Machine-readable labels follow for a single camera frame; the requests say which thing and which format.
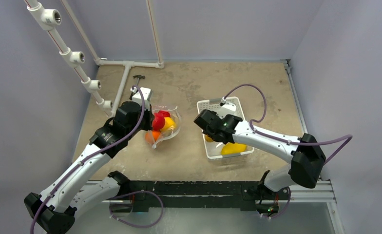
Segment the orange fruit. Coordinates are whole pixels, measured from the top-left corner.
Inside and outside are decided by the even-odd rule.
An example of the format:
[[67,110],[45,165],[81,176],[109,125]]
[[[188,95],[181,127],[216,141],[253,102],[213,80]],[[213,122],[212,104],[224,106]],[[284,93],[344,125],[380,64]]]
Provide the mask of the orange fruit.
[[148,131],[145,135],[145,140],[150,143],[150,144],[154,144],[157,142],[159,136],[161,135],[161,132],[158,131],[158,130],[151,130],[151,131]]

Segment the orange mango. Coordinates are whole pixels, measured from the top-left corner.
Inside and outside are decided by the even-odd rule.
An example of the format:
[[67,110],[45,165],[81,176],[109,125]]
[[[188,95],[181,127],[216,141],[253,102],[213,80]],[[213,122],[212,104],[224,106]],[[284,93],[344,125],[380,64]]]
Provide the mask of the orange mango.
[[213,140],[212,140],[208,135],[204,135],[204,139],[205,139],[205,141],[208,142],[208,143],[213,142]]

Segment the clear zip top bag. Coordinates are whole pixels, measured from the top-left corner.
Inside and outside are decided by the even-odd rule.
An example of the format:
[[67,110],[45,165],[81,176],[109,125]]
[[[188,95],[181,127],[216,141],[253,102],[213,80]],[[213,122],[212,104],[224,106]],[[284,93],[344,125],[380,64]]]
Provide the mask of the clear zip top bag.
[[152,149],[161,142],[174,138],[181,129],[182,117],[178,106],[157,105],[152,110],[151,130],[145,134],[145,141]]

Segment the red dark apple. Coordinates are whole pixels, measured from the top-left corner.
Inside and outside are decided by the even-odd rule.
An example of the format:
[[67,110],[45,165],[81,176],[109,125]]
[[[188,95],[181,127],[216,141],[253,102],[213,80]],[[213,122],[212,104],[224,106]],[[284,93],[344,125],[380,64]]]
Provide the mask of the red dark apple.
[[154,115],[155,115],[156,117],[163,117],[163,118],[165,118],[165,117],[171,117],[171,115],[170,115],[169,112],[167,112],[167,111],[163,111],[163,110],[159,110],[159,111],[156,112]]

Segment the yellow pear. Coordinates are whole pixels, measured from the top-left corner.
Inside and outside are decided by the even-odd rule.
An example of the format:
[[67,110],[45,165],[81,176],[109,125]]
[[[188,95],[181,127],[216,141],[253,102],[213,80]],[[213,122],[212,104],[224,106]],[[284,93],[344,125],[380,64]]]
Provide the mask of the yellow pear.
[[160,129],[161,132],[174,130],[177,127],[176,122],[171,117],[165,117],[164,120],[165,123],[164,126]]

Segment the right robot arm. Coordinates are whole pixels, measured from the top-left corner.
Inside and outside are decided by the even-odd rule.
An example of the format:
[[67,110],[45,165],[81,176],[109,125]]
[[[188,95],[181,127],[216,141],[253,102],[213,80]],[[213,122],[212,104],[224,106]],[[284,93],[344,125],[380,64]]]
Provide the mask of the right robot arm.
[[211,110],[201,111],[194,123],[213,141],[238,143],[277,156],[286,165],[264,173],[258,185],[259,195],[270,198],[291,185],[316,187],[326,157],[314,136],[287,136],[252,125],[240,117],[219,117]]

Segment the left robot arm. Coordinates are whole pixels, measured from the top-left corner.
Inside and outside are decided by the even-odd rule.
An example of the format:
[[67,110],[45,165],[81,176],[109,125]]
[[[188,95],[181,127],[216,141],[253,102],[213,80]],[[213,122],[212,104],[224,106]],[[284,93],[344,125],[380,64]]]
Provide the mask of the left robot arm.
[[82,214],[96,204],[112,197],[125,199],[130,187],[125,176],[112,172],[110,176],[87,190],[86,182],[141,130],[150,130],[153,120],[149,101],[131,100],[122,103],[116,116],[96,130],[89,143],[71,166],[40,193],[30,193],[24,199],[32,223],[48,234],[65,234]]

